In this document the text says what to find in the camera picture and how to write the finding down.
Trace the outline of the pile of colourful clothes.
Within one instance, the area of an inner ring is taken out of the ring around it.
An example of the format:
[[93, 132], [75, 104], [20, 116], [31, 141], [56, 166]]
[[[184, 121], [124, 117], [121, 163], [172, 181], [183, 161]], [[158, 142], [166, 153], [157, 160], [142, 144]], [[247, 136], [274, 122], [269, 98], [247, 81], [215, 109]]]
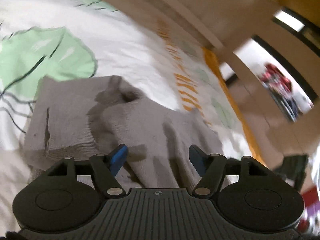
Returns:
[[259, 80], [289, 121], [297, 121], [301, 115], [312, 109], [313, 103], [301, 92], [295, 90], [291, 80], [274, 64], [267, 62], [264, 67], [265, 71], [258, 76]]

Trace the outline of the wooden bed frame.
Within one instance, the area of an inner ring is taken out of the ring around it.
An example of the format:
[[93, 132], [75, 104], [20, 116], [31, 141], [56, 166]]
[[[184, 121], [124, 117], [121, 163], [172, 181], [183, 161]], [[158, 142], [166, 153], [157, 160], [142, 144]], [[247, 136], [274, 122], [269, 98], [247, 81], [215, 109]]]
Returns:
[[[145, 9], [163, 16], [169, 23], [204, 46], [215, 49], [219, 59], [227, 62], [242, 82], [242, 92], [249, 95], [249, 103], [240, 108], [247, 114], [259, 109], [257, 118], [249, 125], [263, 151], [265, 159], [276, 149], [284, 154], [314, 154], [319, 146], [319, 105], [289, 123], [280, 116], [271, 97], [246, 68], [234, 51], [252, 35], [258, 35], [284, 57], [315, 92], [319, 92], [319, 57], [306, 45], [275, 24], [272, 14], [277, 5], [272, 0], [106, 0], [112, 5], [132, 12]], [[265, 135], [258, 125], [268, 122]]]

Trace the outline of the white leaf-print duvet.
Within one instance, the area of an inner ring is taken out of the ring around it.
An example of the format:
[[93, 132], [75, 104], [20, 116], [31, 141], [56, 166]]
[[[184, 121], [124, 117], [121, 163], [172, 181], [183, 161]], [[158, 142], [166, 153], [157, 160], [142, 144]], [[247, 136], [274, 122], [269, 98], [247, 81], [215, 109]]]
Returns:
[[43, 77], [118, 75], [169, 109], [198, 109], [224, 154], [260, 158], [217, 57], [171, 23], [103, 0], [1, 0], [1, 233], [18, 229], [15, 195], [31, 180], [22, 147]]

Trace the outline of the grey knit hoodie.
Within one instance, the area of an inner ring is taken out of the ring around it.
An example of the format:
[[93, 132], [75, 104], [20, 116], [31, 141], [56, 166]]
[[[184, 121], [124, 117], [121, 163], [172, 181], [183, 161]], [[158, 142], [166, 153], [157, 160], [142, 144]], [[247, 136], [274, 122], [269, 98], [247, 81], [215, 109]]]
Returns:
[[46, 170], [64, 157], [87, 160], [120, 144], [129, 149], [117, 174], [126, 189], [191, 189], [199, 175], [189, 161], [189, 147], [222, 152], [219, 136], [198, 110], [168, 109], [119, 76], [42, 79], [24, 139], [29, 165]]

